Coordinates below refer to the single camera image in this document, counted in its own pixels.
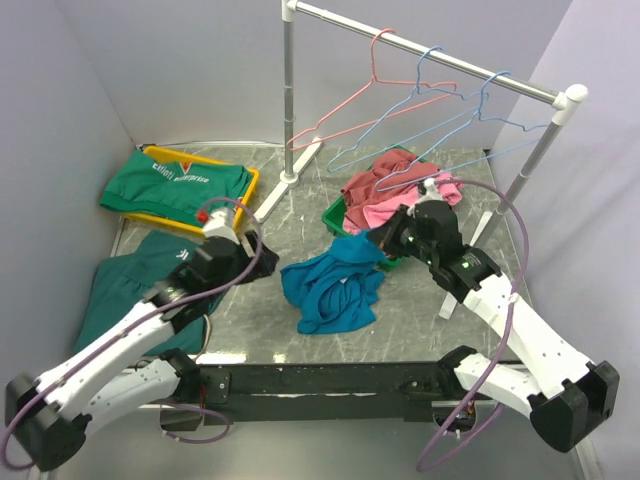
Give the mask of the green printed t shirt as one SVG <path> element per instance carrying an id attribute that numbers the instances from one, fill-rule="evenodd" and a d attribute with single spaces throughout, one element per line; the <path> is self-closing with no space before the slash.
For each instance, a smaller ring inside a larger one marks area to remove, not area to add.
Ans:
<path id="1" fill-rule="evenodd" d="M 159 163 L 136 150 L 107 184 L 100 205 L 197 226 L 196 214 L 203 204 L 214 197 L 241 199 L 252 179 L 243 166 Z"/>

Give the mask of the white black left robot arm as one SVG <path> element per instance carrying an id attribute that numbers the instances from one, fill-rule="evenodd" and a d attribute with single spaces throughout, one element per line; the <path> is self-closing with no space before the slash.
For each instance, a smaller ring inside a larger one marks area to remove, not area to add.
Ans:
<path id="1" fill-rule="evenodd" d="M 255 230 L 206 238 L 86 348 L 37 378 L 15 377 L 5 390 L 5 436 L 17 440 L 31 466 L 49 472 L 90 434 L 141 405 L 199 401 L 200 368 L 178 348 L 133 373 L 125 370 L 206 314 L 231 287 L 272 275 L 278 261 Z"/>

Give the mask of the silver white clothes rack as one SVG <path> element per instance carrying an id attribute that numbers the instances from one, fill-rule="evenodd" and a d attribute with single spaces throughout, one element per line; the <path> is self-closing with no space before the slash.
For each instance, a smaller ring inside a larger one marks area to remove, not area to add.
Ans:
<path id="1" fill-rule="evenodd" d="M 427 60 L 465 73 L 478 79 L 489 81 L 501 88 L 508 89 L 519 95 L 542 102 L 555 110 L 550 123 L 545 126 L 544 133 L 535 144 L 528 159 L 520 172 L 511 183 L 506 199 L 502 200 L 493 213 L 487 213 L 476 227 L 474 244 L 481 247 L 493 235 L 499 222 L 503 220 L 507 211 L 507 201 L 515 200 L 526 185 L 543 156 L 549 150 L 563 127 L 571 120 L 578 108 L 588 98 L 589 90 L 583 84 L 573 84 L 563 92 L 537 87 L 531 83 L 514 79 L 508 73 L 496 73 L 461 59 L 452 57 L 436 48 L 427 48 L 416 42 L 402 38 L 391 31 L 383 31 L 363 24 L 337 13 L 321 9 L 301 1 L 283 1 L 281 3 L 281 17 L 284 27 L 283 58 L 284 58 L 284 164 L 280 172 L 279 183 L 269 193 L 256 212 L 258 221 L 265 221 L 275 210 L 284 196 L 299 183 L 299 177 L 311 161 L 317 156 L 324 141 L 315 138 L 303 148 L 299 157 L 293 153 L 294 135 L 294 20 L 295 15 L 301 13 L 325 23 L 366 36 L 396 49 L 419 55 Z"/>

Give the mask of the maroon t shirt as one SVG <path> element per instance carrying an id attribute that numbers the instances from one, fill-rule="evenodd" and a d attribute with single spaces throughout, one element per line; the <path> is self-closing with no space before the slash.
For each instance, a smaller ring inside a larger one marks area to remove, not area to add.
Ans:
<path id="1" fill-rule="evenodd" d="M 407 150 L 390 149 L 374 161 L 370 170 L 352 176 L 341 189 L 346 205 L 342 228 L 352 235 L 369 229 L 364 216 L 366 206 L 405 195 L 416 186 L 418 179 L 441 171 L 431 162 L 414 163 L 416 159 Z"/>

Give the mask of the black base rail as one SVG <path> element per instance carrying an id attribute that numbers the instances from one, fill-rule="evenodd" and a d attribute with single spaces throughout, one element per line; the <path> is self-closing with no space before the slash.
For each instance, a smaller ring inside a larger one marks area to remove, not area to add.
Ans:
<path id="1" fill-rule="evenodd" d="M 466 391 L 439 362 L 205 365 L 169 398 L 233 423 L 401 418 L 431 422 Z"/>

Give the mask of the green plastic tray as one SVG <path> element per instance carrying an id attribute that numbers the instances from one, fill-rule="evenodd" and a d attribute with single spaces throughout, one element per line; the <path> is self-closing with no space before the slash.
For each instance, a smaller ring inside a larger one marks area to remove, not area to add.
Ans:
<path id="1" fill-rule="evenodd" d="M 340 190 L 340 197 L 322 215 L 327 230 L 336 237 L 352 236 L 342 228 L 345 213 L 346 205 Z"/>

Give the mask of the teal blue t shirt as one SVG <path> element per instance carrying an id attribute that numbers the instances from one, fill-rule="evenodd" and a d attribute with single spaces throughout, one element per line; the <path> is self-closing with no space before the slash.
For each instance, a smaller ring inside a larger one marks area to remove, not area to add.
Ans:
<path id="1" fill-rule="evenodd" d="M 326 252 L 284 267 L 284 297 L 300 311 L 297 332 L 348 333 L 373 323 L 372 306 L 385 279 L 377 265 L 384 259 L 383 252 L 361 232 L 336 238 Z"/>

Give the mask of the pink t shirt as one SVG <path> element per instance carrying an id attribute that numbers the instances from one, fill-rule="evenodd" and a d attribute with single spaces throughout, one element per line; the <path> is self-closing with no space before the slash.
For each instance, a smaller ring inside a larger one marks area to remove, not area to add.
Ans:
<path id="1" fill-rule="evenodd" d="M 457 178 L 454 178 L 450 173 L 443 173 L 433 178 L 436 180 L 443 201 L 449 206 L 455 206 L 462 200 L 460 191 L 462 184 L 458 182 Z M 380 227 L 393 216 L 401 205 L 411 207 L 416 201 L 418 184 L 412 186 L 407 193 L 393 194 L 390 199 L 364 206 L 362 208 L 363 219 L 356 224 L 357 229 L 361 231 Z"/>

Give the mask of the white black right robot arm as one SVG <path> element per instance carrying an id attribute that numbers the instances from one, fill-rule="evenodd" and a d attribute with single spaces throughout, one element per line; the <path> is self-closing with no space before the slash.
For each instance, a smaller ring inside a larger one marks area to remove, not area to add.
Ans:
<path id="1" fill-rule="evenodd" d="M 443 357 L 447 368 L 437 376 L 445 396 L 457 399 L 477 389 L 528 417 L 538 436 L 562 453 L 610 418 L 618 371 L 607 361 L 594 363 L 554 331 L 489 255 L 463 241 L 446 202 L 401 206 L 367 237 L 386 254 L 427 265 L 436 284 L 499 334 L 526 368 L 492 365 L 458 348 Z"/>

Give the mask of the yellow plastic tray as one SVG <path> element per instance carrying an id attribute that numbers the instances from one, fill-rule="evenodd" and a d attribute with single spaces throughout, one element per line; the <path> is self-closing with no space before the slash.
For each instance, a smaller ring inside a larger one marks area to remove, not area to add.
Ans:
<path id="1" fill-rule="evenodd" d="M 246 205 L 259 176 L 255 168 L 150 145 L 132 153 L 100 205 L 130 220 L 201 235 L 203 204 L 228 197 Z"/>

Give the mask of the dark green shorts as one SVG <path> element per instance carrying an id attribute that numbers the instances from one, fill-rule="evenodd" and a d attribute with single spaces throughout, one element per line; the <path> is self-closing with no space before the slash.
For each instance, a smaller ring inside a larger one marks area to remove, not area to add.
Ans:
<path id="1" fill-rule="evenodd" d="M 196 247 L 190 240 L 152 231 L 133 253 L 103 260 L 72 352 L 79 353 L 114 327 L 157 281 L 189 260 Z"/>

